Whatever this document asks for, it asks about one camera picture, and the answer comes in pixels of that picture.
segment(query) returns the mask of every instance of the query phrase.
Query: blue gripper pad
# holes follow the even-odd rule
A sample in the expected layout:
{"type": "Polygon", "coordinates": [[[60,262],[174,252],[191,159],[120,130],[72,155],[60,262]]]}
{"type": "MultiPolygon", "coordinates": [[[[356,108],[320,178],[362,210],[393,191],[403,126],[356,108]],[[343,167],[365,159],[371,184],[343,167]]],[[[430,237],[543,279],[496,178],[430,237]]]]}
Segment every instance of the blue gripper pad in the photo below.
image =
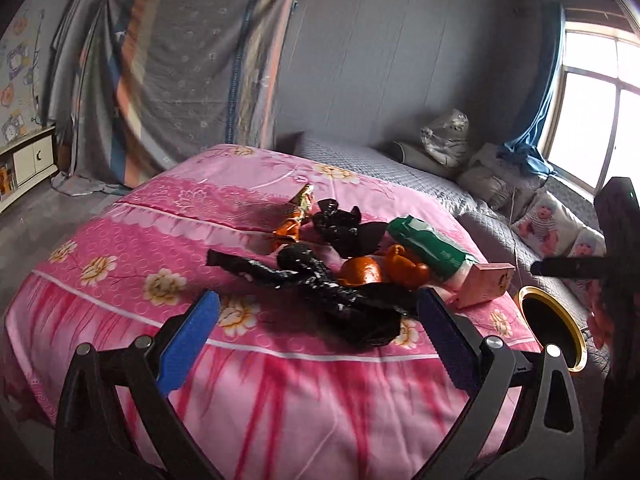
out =
{"type": "Polygon", "coordinates": [[[431,288],[418,290],[418,319],[453,385],[473,397],[480,388],[478,358],[440,297],[431,288]]]}
{"type": "Polygon", "coordinates": [[[163,396],[184,384],[219,315],[220,298],[208,290],[160,355],[156,384],[163,396]]]}

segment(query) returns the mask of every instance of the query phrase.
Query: metal screw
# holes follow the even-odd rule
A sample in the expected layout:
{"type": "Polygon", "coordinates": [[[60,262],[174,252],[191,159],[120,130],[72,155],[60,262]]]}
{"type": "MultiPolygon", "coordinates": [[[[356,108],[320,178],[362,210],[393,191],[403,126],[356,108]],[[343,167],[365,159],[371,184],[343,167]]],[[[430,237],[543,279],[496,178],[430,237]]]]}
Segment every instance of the metal screw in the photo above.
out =
{"type": "Polygon", "coordinates": [[[487,346],[495,349],[502,348],[502,345],[504,345],[502,339],[496,337],[495,335],[489,336],[487,339],[485,339],[485,341],[487,346]]]}
{"type": "Polygon", "coordinates": [[[546,353],[548,353],[551,357],[560,357],[561,351],[558,346],[551,344],[546,346],[546,353]]]}
{"type": "Polygon", "coordinates": [[[136,345],[136,348],[140,348],[141,350],[144,350],[145,348],[149,348],[152,342],[153,342],[153,339],[151,338],[151,336],[141,335],[136,338],[136,340],[134,341],[134,344],[136,345]]]}
{"type": "Polygon", "coordinates": [[[80,343],[76,347],[76,354],[87,355],[91,351],[91,345],[89,343],[80,343]]]}

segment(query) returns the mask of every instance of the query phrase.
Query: blue curtain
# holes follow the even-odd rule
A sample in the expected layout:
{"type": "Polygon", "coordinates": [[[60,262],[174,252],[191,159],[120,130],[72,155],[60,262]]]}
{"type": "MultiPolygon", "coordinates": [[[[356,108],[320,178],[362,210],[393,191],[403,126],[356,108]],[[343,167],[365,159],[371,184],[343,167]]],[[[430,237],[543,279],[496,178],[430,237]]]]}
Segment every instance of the blue curtain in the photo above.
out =
{"type": "Polygon", "coordinates": [[[558,2],[544,3],[538,74],[514,122],[518,136],[505,142],[498,150],[498,156],[519,166],[522,173],[543,176],[555,173],[540,153],[538,142],[554,94],[556,76],[562,65],[563,47],[564,9],[558,2]]]}

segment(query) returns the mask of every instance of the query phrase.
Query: pink box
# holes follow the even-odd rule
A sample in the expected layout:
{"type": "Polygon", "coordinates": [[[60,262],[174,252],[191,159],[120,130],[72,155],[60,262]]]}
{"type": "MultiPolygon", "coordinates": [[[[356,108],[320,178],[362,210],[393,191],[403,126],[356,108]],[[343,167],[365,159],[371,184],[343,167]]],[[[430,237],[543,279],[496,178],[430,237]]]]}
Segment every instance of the pink box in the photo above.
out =
{"type": "Polygon", "coordinates": [[[450,306],[460,309],[500,298],[509,288],[514,271],[511,264],[473,264],[450,306]]]}

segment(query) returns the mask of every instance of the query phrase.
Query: window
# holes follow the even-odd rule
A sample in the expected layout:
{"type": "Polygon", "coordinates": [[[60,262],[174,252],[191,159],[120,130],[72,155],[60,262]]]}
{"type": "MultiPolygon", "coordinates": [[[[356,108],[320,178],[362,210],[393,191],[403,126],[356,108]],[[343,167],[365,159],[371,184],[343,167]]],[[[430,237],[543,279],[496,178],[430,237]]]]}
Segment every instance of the window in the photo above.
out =
{"type": "Polygon", "coordinates": [[[549,162],[590,193],[612,176],[640,189],[640,42],[631,33],[567,23],[551,126],[549,162]]]}

